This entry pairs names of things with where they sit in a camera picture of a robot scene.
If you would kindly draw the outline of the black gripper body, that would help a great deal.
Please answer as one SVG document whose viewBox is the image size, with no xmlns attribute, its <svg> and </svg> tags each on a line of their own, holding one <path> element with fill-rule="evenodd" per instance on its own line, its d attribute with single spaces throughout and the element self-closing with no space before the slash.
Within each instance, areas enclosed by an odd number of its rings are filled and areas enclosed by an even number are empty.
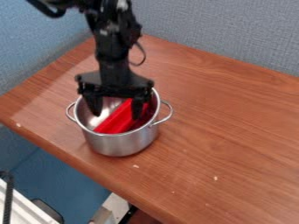
<svg viewBox="0 0 299 224">
<path fill-rule="evenodd" d="M 75 76 L 79 94 L 87 99 L 103 97 L 148 100 L 155 83 L 136 74 L 128 59 L 99 62 L 99 70 Z"/>
</svg>

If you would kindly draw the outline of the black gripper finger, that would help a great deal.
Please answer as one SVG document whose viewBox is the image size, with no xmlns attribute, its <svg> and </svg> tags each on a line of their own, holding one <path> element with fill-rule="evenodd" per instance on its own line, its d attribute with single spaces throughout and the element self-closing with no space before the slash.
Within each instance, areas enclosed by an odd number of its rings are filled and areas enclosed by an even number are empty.
<svg viewBox="0 0 299 224">
<path fill-rule="evenodd" d="M 136 97 L 132 100 L 131 108 L 132 108 L 132 119 L 134 120 L 136 120 L 143 113 L 144 103 L 146 103 L 146 101 L 144 101 L 143 97 Z"/>
<path fill-rule="evenodd" d="M 103 95 L 100 93 L 87 92 L 83 94 L 83 97 L 88 104 L 90 112 L 95 116 L 100 116 L 103 109 Z"/>
</svg>

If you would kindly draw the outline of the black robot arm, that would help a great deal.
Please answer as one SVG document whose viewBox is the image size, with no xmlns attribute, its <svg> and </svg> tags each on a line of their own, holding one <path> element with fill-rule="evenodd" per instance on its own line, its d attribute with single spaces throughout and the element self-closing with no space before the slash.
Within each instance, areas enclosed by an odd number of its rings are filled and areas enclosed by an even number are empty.
<svg viewBox="0 0 299 224">
<path fill-rule="evenodd" d="M 130 99 L 131 117 L 142 116 L 143 106 L 152 96 L 155 82 L 136 74 L 131 67 L 130 50 L 142 37 L 131 0 L 25 0 L 47 17 L 61 18 L 67 10 L 78 9 L 87 19 L 99 64 L 96 72 L 75 76 L 78 92 L 88 104 L 90 112 L 99 116 L 107 97 Z"/>
</svg>

